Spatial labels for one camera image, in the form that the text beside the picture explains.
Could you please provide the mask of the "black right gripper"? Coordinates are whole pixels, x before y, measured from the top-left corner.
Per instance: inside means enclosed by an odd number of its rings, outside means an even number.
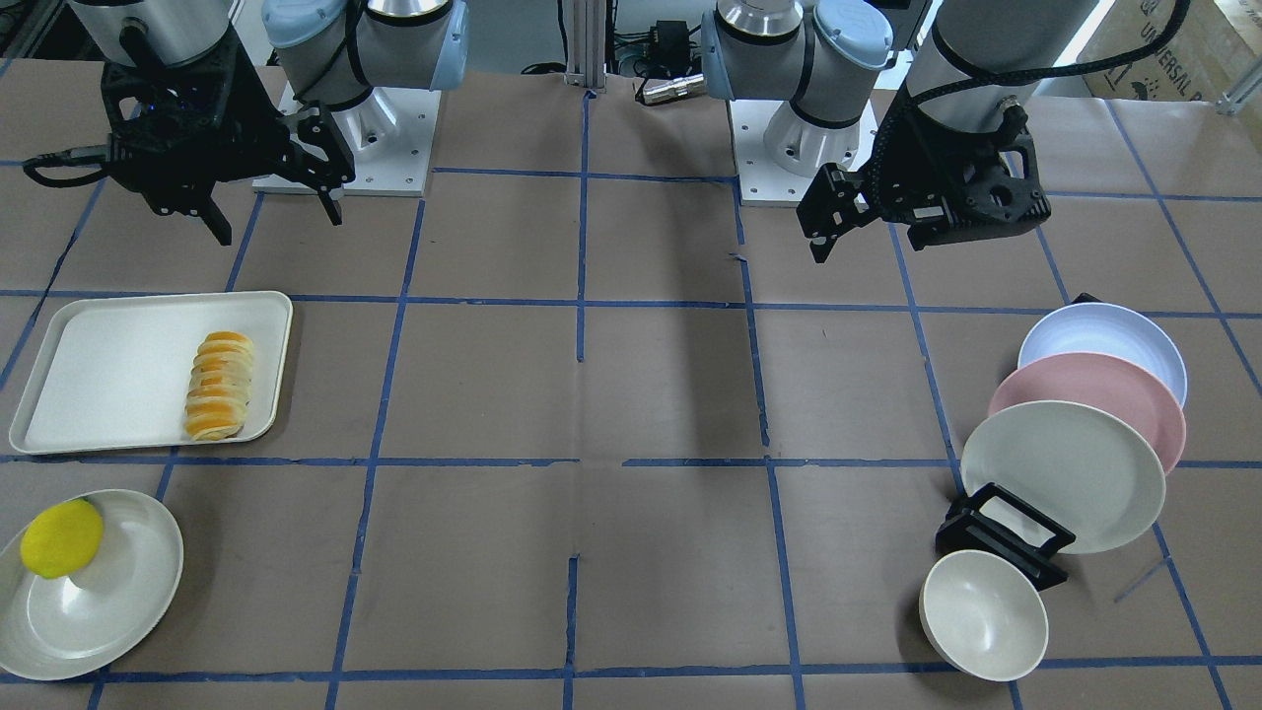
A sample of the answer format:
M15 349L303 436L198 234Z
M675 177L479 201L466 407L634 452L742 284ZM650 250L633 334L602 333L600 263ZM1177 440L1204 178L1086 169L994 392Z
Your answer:
M122 62L107 61L101 78L105 175L156 214L196 212L222 247L233 226L213 199L220 182L284 172L316 193L329 224L343 224L341 190L355 168L334 112L309 103L283 120L235 29L180 66L162 63L145 29L122 28L120 43Z

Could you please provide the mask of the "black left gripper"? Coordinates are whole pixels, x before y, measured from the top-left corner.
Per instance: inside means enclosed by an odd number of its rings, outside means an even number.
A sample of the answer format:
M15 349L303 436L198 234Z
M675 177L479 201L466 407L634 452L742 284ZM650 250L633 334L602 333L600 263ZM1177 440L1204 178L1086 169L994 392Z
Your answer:
M897 91L862 172L819 166L798 206L811 259L871 221L907 224L912 248L1018 237L1050 219L1029 115L1000 100L998 127L965 132L938 124Z

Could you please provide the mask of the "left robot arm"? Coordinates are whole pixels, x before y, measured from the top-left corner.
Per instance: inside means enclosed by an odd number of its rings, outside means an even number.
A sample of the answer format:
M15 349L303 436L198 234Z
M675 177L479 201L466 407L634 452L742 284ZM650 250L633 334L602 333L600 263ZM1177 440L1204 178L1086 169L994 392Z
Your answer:
M702 71L718 100L779 101L769 148L810 178L798 203L811 257L871 221L912 248L1018 237L1049 219L1023 103L1090 13L1087 1L946 1L930 23L863 166L809 134L856 132L896 49L867 1L721 1L700 23Z

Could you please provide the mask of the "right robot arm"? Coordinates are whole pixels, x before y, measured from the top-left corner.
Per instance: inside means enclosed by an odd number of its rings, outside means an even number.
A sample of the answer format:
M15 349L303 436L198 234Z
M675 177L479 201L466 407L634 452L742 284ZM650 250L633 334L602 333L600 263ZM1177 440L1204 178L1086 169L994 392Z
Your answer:
M226 1L73 1L71 9L106 59L109 137L45 156L45 166L95 166L154 214L201 219L221 246L233 228L213 192L227 182L297 182L341 224L334 190L356 172L337 119L387 87L456 90L467 67L464 1L266 1L264 30L299 103L285 115Z

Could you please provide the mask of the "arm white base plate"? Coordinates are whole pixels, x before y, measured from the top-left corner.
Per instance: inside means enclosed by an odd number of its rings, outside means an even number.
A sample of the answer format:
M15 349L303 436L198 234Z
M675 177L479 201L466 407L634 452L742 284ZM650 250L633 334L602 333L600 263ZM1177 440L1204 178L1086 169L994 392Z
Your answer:
M355 170L355 179L334 197L424 195L443 96L379 87L357 106L332 113L350 145Z
M729 119L740 202L757 207L798 206L825 163L843 170L863 165L877 131L872 103L838 130L803 122L785 101L731 101Z

